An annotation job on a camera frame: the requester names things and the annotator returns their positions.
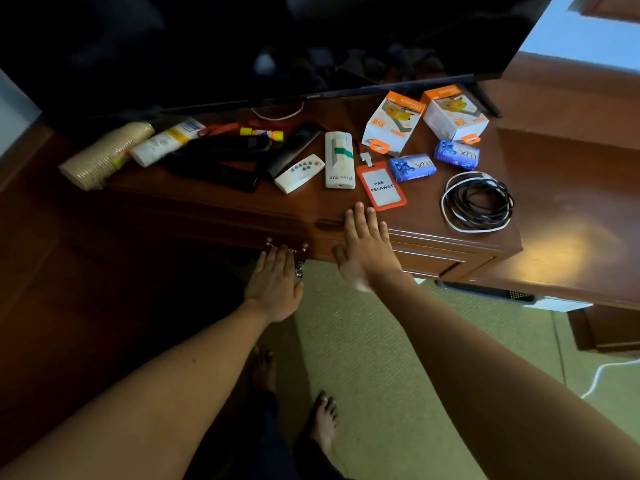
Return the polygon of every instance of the soap bar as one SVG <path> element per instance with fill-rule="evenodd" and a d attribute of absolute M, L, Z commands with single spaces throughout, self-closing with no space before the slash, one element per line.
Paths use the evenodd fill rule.
<path fill-rule="evenodd" d="M 427 177 L 436 173 L 436 167 L 428 155 L 408 155 L 389 160 L 389 170 L 396 182 Z"/>
<path fill-rule="evenodd" d="M 441 139 L 433 156 L 436 160 L 473 170 L 480 161 L 480 150 L 468 144 Z"/>

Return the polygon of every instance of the orange and white box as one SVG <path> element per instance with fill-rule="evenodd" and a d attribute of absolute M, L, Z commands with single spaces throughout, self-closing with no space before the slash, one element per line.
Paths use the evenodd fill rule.
<path fill-rule="evenodd" d="M 402 94 L 389 92 L 369 119 L 362 144 L 378 153 L 398 157 L 409 140 L 425 105 Z"/>
<path fill-rule="evenodd" d="M 452 139 L 474 144 L 489 124 L 457 86 L 425 91 L 420 101 L 427 105 L 422 119 L 439 139 Z"/>

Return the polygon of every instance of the wall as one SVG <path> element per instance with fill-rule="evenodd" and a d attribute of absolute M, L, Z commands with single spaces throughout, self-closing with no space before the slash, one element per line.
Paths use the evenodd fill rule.
<path fill-rule="evenodd" d="M 640 72 L 640 23 L 567 11 L 574 0 L 552 0 L 520 50 Z"/>
<path fill-rule="evenodd" d="M 0 70 L 0 158 L 39 115 L 36 104 Z"/>

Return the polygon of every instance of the forearm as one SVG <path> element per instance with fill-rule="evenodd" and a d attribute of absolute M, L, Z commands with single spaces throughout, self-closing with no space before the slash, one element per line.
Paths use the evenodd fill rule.
<path fill-rule="evenodd" d="M 410 275 L 371 284 L 489 478 L 640 475 L 640 448 L 619 428 L 438 303 Z"/>
<path fill-rule="evenodd" d="M 182 478 L 267 323 L 245 303 L 98 396 L 0 478 Z"/>

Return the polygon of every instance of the finger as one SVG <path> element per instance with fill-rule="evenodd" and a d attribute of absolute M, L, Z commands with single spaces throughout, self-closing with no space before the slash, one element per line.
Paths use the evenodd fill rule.
<path fill-rule="evenodd" d="M 304 290 L 304 288 L 305 284 L 302 281 L 296 283 L 296 285 L 293 287 L 293 300 L 296 302 L 296 308 L 300 304 L 300 300 L 302 299 L 302 291 Z"/>
<path fill-rule="evenodd" d="M 344 217 L 344 234 L 347 242 L 358 238 L 358 231 L 356 231 L 356 223 L 353 219 L 353 209 L 348 209 Z"/>
<path fill-rule="evenodd" d="M 378 230 L 378 217 L 376 215 L 376 209 L 373 207 L 367 209 L 367 225 L 369 226 L 369 233 L 372 237 L 380 237 L 380 231 Z"/>
<path fill-rule="evenodd" d="M 275 246 L 272 246 L 269 249 L 269 254 L 267 254 L 267 259 L 264 261 L 264 269 L 267 271 L 272 270 L 273 263 L 276 261 L 276 254 L 278 253 L 278 249 Z"/>
<path fill-rule="evenodd" d="M 293 251 L 287 252 L 287 261 L 284 265 L 284 274 L 286 276 L 293 276 L 296 272 L 296 258 L 293 256 Z"/>
<path fill-rule="evenodd" d="M 389 239 L 389 227 L 384 221 L 380 222 L 380 238 L 385 241 L 389 245 L 389 247 L 391 247 L 391 240 Z"/>
<path fill-rule="evenodd" d="M 338 267 L 342 266 L 343 263 L 347 262 L 347 250 L 344 249 L 343 246 L 334 246 L 332 249 L 333 257 L 335 258 L 335 263 Z"/>
<path fill-rule="evenodd" d="M 356 202 L 356 208 L 353 211 L 353 218 L 356 222 L 356 231 L 360 238 L 369 236 L 369 228 L 367 227 L 367 218 L 364 217 L 364 204 Z"/>
<path fill-rule="evenodd" d="M 267 252 L 263 251 L 260 253 L 260 256 L 258 256 L 258 261 L 255 262 L 255 269 L 253 270 L 253 273 L 260 273 L 263 269 L 264 269 L 264 260 L 267 259 Z"/>
<path fill-rule="evenodd" d="M 284 272 L 284 263 L 287 260 L 287 247 L 281 246 L 276 254 L 276 261 L 273 263 L 273 270 L 276 272 Z"/>

